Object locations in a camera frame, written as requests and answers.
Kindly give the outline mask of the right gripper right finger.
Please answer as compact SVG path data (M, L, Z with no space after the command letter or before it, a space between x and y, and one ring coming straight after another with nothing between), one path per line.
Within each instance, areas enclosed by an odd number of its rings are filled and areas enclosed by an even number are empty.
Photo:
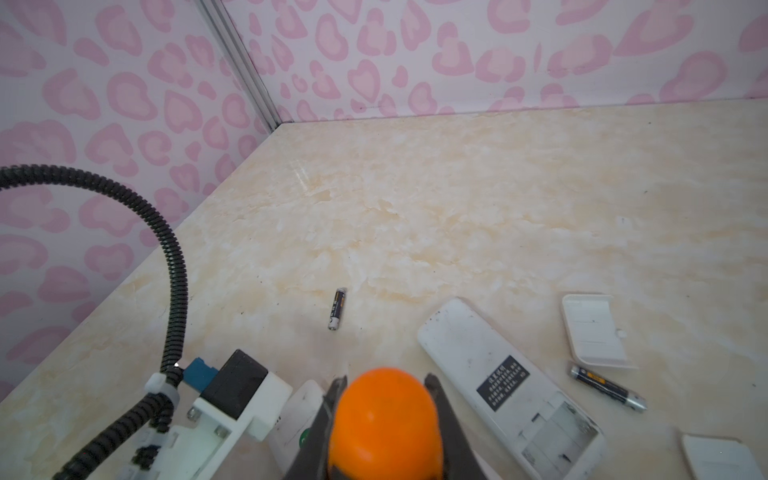
M445 480L486 480L457 415L439 378L428 374L424 386L432 397L438 414L440 438L443 448L443 474Z

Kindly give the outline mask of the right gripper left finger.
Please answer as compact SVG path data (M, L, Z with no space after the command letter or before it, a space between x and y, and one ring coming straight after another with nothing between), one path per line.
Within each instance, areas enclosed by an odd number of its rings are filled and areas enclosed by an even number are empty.
M284 474L284 479L347 479L338 466L330 461L330 437L339 400L347 388L346 376L335 378L324 392L314 381L298 401L297 413L303 420L296 427L299 443L296 456Z

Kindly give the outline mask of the orange black screwdriver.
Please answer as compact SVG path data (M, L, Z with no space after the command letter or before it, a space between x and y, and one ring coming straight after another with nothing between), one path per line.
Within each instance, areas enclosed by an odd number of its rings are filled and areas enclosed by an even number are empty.
M443 461L438 410L416 377L382 367L344 390L329 437L330 473L349 479L440 479Z

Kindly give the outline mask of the red white remote control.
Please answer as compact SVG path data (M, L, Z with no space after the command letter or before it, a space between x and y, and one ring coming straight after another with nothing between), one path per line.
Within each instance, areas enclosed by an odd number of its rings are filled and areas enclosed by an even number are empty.
M598 424L460 298L418 342L532 479L587 479L606 444Z

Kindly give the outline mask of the black battery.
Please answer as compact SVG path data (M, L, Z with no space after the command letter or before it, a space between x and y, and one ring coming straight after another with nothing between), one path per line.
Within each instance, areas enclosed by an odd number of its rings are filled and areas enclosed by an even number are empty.
M331 331L336 331L340 327L346 297L346 288L342 287L336 290L328 323L328 329Z
M646 400L642 396L633 390L624 388L606 379L592 370L572 363L569 374L573 379L636 412L643 413L647 410Z

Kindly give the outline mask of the white battery cover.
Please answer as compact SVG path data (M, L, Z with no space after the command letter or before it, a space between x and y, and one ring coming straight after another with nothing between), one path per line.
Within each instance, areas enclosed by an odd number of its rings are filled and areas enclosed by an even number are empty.
M568 293L561 299L561 315L575 360L592 367L635 370L613 319L613 297L607 294Z
M694 479L766 479L752 451L739 439L683 434L681 442Z

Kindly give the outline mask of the aluminium left corner post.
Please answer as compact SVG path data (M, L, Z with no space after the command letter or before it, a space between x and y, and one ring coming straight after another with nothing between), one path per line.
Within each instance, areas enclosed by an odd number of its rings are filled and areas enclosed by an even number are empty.
M282 120L224 3L221 0L194 0L193 3L244 87L258 117L269 132L274 132Z

